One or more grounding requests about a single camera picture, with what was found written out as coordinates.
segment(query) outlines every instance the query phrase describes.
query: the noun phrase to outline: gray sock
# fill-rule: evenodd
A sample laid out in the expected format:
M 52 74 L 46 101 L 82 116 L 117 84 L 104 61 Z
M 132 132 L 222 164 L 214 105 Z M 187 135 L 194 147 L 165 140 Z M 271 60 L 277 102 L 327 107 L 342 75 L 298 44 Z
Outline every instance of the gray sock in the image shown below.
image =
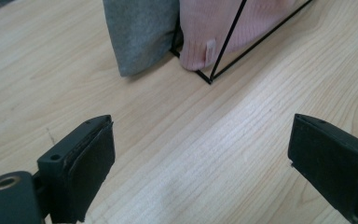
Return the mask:
M 168 52 L 178 0 L 103 0 L 103 6 L 122 77 L 144 71 Z

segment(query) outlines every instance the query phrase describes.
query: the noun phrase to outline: wood grain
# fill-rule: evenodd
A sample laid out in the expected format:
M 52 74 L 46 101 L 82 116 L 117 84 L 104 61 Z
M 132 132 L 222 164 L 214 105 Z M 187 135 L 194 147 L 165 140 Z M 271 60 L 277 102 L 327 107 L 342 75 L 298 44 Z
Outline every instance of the wood grain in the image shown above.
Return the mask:
M 295 113 L 358 137 L 358 1 L 316 0 L 212 86 L 169 54 L 120 77 L 102 1 L 0 9 L 0 175 L 115 121 L 86 223 L 346 223 L 290 166 Z

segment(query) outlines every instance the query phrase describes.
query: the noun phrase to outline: black plastic part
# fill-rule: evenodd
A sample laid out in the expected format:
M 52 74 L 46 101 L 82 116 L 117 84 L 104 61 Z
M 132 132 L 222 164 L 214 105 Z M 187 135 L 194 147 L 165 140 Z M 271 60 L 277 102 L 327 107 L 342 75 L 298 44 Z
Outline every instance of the black plastic part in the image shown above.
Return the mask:
M 84 221 L 87 210 L 115 162 L 110 116 L 82 123 L 37 161 L 51 191 L 51 220 Z
M 293 166 L 348 221 L 358 223 L 358 139 L 321 119 L 295 115 Z
M 18 171 L 0 176 L 1 223 L 44 223 L 31 174 Z

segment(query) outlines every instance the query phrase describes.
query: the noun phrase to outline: black wire frame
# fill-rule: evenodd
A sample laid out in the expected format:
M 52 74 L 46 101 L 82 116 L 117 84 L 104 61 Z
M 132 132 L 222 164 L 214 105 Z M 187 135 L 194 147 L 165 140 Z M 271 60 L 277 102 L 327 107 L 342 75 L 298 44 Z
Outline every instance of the black wire frame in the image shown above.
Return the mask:
M 251 47 L 249 47 L 246 51 L 244 51 L 241 55 L 239 55 L 237 58 L 235 58 L 231 63 L 229 63 L 228 65 L 226 65 L 224 68 L 222 68 L 222 70 L 220 70 L 219 72 L 216 73 L 217 67 L 220 64 L 220 61 L 222 60 L 223 54 L 225 53 L 226 47 L 228 45 L 229 39 L 232 36 L 232 33 L 234 32 L 234 29 L 237 25 L 237 22 L 241 16 L 241 13 L 243 11 L 243 8 L 246 5 L 247 0 L 242 0 L 240 7 L 237 11 L 237 14 L 235 15 L 234 21 L 231 24 L 231 27 L 228 31 L 227 37 L 225 39 L 225 42 L 223 44 L 222 49 L 220 50 L 220 53 L 217 57 L 216 63 L 214 63 L 212 72 L 209 76 L 206 76 L 202 71 L 197 70 L 194 71 L 196 74 L 198 74 L 202 79 L 204 79 L 208 84 L 212 84 L 213 81 L 222 76 L 227 70 L 228 68 L 230 68 L 232 65 L 234 65 L 235 63 L 237 63 L 241 58 L 243 58 L 245 55 L 247 55 L 250 51 L 252 51 L 255 47 L 257 47 L 259 44 L 261 44 L 264 40 L 266 40 L 270 35 L 272 35 L 275 31 L 277 31 L 281 26 L 283 26 L 285 23 L 287 23 L 288 21 L 290 21 L 290 19 L 292 19 L 298 12 L 300 12 L 304 7 L 306 7 L 309 3 L 311 3 L 313 0 L 308 0 L 306 3 L 304 3 L 303 5 L 301 5 L 298 9 L 296 9 L 296 11 L 294 11 L 292 14 L 290 14 L 288 17 L 286 17 L 283 21 L 281 21 L 278 25 L 276 25 L 274 28 L 272 28 L 268 33 L 266 33 L 265 35 L 263 35 L 260 39 L 258 39 Z M 171 45 L 171 49 L 170 52 L 175 55 L 176 57 L 180 57 L 180 53 L 179 51 L 177 51 L 177 48 L 180 47 L 183 43 L 176 43 L 176 39 L 178 36 L 178 33 L 180 32 L 180 19 L 178 18 L 176 25 L 175 25 L 175 31 L 173 33 L 173 39 L 172 39 L 172 45 Z

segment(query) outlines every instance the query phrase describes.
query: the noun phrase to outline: pink sock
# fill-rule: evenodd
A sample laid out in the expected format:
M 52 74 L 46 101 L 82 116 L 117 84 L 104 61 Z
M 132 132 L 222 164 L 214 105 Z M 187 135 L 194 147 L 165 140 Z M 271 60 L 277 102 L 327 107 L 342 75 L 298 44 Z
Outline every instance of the pink sock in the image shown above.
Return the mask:
M 288 15 L 296 0 L 248 0 L 225 53 L 242 49 Z M 180 0 L 185 43 L 181 65 L 204 68 L 217 59 L 241 0 Z

